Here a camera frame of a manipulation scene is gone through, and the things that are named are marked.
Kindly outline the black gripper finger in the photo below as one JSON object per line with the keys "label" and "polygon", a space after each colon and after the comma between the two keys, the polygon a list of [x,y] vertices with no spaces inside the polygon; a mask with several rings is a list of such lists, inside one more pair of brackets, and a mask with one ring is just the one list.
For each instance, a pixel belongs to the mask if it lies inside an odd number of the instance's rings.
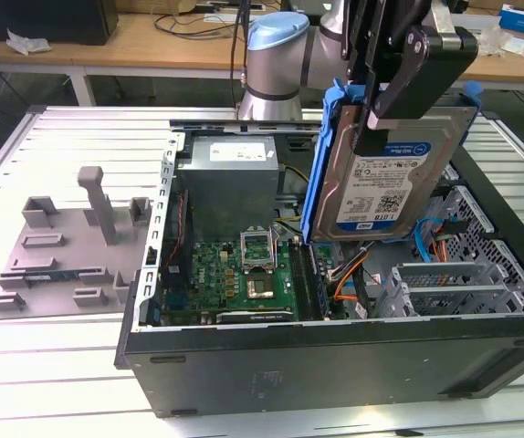
{"label": "black gripper finger", "polygon": [[353,152],[375,154],[388,140],[386,120],[417,120],[441,98],[477,57],[475,37],[463,27],[441,34],[411,26],[396,50],[382,30],[365,34],[354,53],[353,81],[365,87]]}
{"label": "black gripper finger", "polygon": [[343,2],[341,58],[347,62],[348,80],[356,84],[364,84],[367,80],[365,58],[371,24],[372,0]]}

